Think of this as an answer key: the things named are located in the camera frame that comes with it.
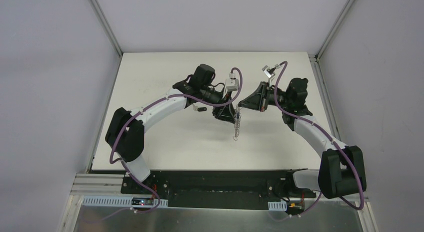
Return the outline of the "key with black head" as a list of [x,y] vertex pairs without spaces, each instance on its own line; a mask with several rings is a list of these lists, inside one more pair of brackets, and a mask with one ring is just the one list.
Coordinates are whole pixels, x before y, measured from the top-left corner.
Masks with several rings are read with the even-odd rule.
[[193,106],[193,109],[197,112],[205,112],[207,111],[207,107],[197,107],[197,106]]

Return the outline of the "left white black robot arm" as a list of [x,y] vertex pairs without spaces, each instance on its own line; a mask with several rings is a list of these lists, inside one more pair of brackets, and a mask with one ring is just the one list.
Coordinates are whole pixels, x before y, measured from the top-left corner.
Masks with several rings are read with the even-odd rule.
[[233,122],[232,102],[243,87],[242,73],[239,68],[232,68],[221,91],[217,91],[212,85],[215,77],[213,67],[200,64],[193,74],[175,83],[150,104],[133,110],[123,107],[115,110],[105,134],[105,141],[111,147],[109,162],[120,162],[123,165],[126,172],[133,177],[133,187],[140,194],[149,193],[153,186],[153,181],[149,178],[151,170],[143,159],[142,152],[145,147],[144,136],[155,124],[197,102],[213,107],[216,110],[216,119]]

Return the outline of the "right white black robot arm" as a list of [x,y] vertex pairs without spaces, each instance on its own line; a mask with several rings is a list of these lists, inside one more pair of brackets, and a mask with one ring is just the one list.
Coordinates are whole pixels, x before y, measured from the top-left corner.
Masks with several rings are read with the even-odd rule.
[[343,198],[358,194],[364,200],[367,188],[362,150],[348,146],[321,127],[306,106],[308,80],[292,79],[285,91],[267,82],[238,105],[264,112],[269,106],[282,108],[282,120],[289,129],[300,135],[320,157],[318,170],[301,169],[288,173],[284,191],[291,197],[304,189],[321,192],[326,198]]

